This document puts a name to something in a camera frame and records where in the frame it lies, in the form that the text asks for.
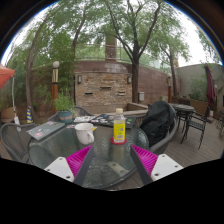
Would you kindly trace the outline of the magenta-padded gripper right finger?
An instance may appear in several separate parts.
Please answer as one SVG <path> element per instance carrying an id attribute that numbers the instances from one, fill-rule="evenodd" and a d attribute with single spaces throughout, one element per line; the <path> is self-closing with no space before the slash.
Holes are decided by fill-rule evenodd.
<path id="1" fill-rule="evenodd" d="M 139 146 L 130 146 L 130 155 L 144 185 L 182 169 L 182 166 L 166 154 L 156 155 Z"/>

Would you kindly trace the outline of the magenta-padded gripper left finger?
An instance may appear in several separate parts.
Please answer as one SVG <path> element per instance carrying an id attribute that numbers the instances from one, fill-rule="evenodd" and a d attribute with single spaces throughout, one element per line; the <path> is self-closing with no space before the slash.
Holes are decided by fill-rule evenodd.
<path id="1" fill-rule="evenodd" d="M 69 157 L 58 157 L 45 171 L 81 186 L 94 157 L 94 147 L 87 146 Z"/>

